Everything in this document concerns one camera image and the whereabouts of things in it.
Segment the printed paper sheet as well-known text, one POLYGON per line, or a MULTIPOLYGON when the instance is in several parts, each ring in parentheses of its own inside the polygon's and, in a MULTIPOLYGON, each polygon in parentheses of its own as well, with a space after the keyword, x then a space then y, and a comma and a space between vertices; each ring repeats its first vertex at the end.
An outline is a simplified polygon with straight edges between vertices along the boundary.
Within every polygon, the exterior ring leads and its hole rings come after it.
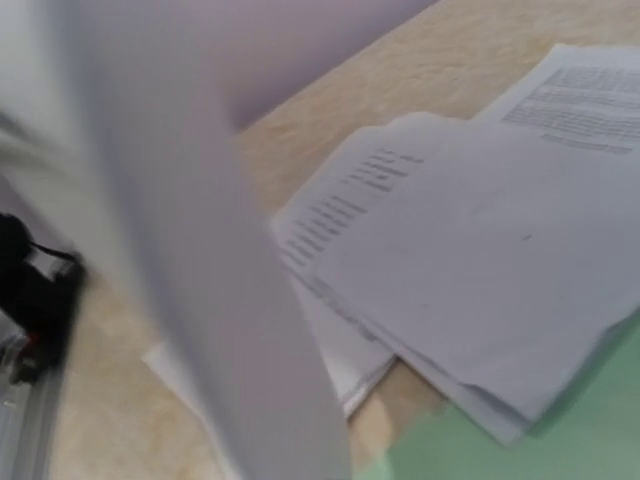
POLYGON ((346 420, 216 90, 206 1, 5 1, 1 173, 157 321, 234 479, 348 479, 346 420))
POLYGON ((636 153, 639 49, 557 44, 474 120, 531 128, 571 147, 636 153))

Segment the left lower paper sheets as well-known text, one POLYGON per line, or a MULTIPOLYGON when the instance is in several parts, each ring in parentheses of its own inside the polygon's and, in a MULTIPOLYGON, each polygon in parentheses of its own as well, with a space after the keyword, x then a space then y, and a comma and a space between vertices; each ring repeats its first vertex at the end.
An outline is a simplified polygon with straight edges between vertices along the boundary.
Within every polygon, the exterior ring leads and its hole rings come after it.
POLYGON ((345 414, 401 356, 510 445, 639 306, 639 151, 410 115, 271 228, 345 414))

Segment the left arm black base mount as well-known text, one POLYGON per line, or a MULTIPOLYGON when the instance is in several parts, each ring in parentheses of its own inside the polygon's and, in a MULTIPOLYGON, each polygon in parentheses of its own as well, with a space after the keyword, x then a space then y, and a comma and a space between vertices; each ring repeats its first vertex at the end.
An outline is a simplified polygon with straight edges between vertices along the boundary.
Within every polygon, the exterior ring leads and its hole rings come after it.
POLYGON ((18 217, 1 215, 1 312, 26 336, 12 385, 33 384, 62 363, 86 274, 80 255, 36 243, 18 217))

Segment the front aluminium rail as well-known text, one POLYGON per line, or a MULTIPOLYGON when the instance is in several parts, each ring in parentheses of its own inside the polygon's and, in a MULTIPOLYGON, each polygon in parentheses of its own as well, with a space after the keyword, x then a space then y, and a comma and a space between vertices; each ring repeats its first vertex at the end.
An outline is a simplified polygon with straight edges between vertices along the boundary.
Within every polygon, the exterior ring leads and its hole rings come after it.
POLYGON ((33 384, 12 385, 10 376, 26 338, 1 330, 1 478, 48 479, 66 363, 33 384))

